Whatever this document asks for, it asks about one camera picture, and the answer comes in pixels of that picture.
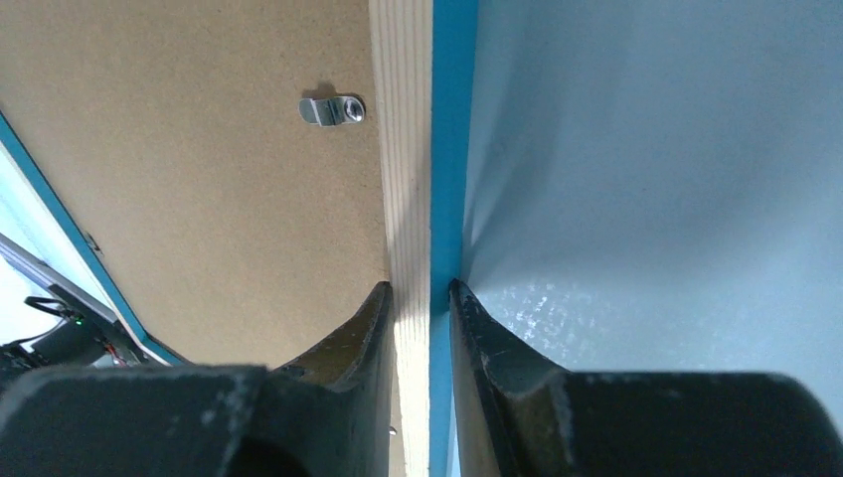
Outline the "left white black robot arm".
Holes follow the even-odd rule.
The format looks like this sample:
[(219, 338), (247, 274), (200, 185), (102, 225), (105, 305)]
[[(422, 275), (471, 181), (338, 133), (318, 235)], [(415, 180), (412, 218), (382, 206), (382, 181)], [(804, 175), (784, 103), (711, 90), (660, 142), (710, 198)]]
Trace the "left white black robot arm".
[(117, 367), (149, 362), (120, 323), (109, 321), (81, 302), (28, 296), (24, 303), (56, 317), (58, 323), (44, 333), (1, 346), (2, 391), (38, 368), (91, 366), (103, 356), (111, 358)]

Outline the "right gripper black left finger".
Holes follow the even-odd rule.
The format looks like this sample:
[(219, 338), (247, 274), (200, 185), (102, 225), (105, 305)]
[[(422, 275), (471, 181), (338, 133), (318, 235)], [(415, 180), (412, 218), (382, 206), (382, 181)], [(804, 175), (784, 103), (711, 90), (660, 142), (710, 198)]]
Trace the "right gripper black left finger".
[(1, 396), (5, 476), (385, 476), (393, 290), (290, 362), (46, 367)]

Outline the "wooden picture frame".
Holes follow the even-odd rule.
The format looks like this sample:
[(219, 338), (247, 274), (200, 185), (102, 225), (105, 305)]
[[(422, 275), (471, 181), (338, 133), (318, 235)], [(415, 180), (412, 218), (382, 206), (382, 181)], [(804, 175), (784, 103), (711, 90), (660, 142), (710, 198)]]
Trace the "wooden picture frame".
[[(429, 1), (5, 1), (7, 148), (159, 362), (279, 365), (394, 288), (391, 471), (440, 476)], [(320, 127), (303, 98), (353, 95)]]

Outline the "brown cardboard backing board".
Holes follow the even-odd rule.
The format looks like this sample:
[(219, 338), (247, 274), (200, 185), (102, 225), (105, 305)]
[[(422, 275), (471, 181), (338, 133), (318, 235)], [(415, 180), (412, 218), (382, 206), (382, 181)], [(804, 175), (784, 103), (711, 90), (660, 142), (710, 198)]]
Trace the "brown cardboard backing board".
[(5, 1), (8, 151), (149, 365), (1, 400), (5, 476), (385, 476), (366, 1)]

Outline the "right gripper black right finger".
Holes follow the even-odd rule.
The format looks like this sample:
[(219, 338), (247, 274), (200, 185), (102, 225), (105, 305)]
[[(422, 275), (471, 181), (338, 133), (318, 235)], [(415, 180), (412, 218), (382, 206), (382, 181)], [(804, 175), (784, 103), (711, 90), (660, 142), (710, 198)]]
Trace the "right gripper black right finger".
[(449, 284), (464, 476), (838, 476), (842, 441), (770, 373), (572, 372)]

